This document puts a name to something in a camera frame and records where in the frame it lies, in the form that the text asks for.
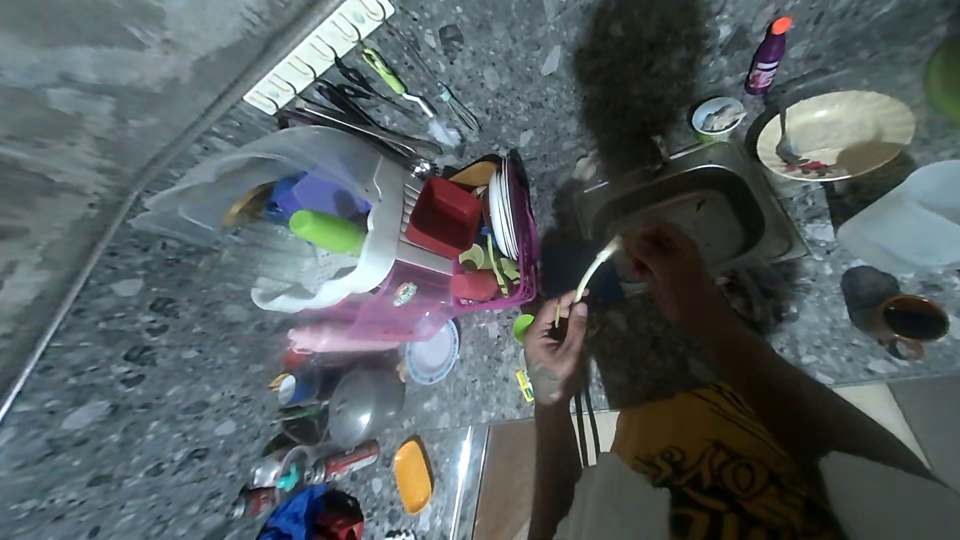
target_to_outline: hand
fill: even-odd
[[[579,365],[587,333],[587,305],[582,302],[574,305],[576,294],[570,291],[547,301],[523,337],[527,374],[534,387],[534,397],[542,405],[569,402],[581,383]],[[549,335],[557,305],[560,316],[568,317],[563,343]]]
[[[688,331],[701,331],[732,315],[692,238],[669,223],[656,223],[624,238],[636,270],[663,316]]]

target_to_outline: green bottle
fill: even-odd
[[[340,216],[316,210],[297,210],[290,216],[290,230],[300,238],[332,253],[360,257],[367,232]]]

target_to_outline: stainless steel sink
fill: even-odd
[[[679,226],[700,246],[713,273],[759,258],[777,262],[807,253],[763,172],[729,142],[714,142],[672,156],[652,181],[634,173],[588,187],[576,196],[587,239],[609,240],[652,221]],[[624,282],[638,280],[625,258]]]

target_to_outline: cleaning spray bottle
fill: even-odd
[[[747,93],[758,95],[766,93],[774,83],[777,66],[786,54],[786,31],[790,29],[793,19],[781,17],[770,25],[770,32],[757,47],[754,62],[747,75]]]

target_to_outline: tattoo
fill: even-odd
[[[534,396],[550,401],[560,398],[560,377],[556,371],[538,366],[530,374],[530,383],[534,387]]]

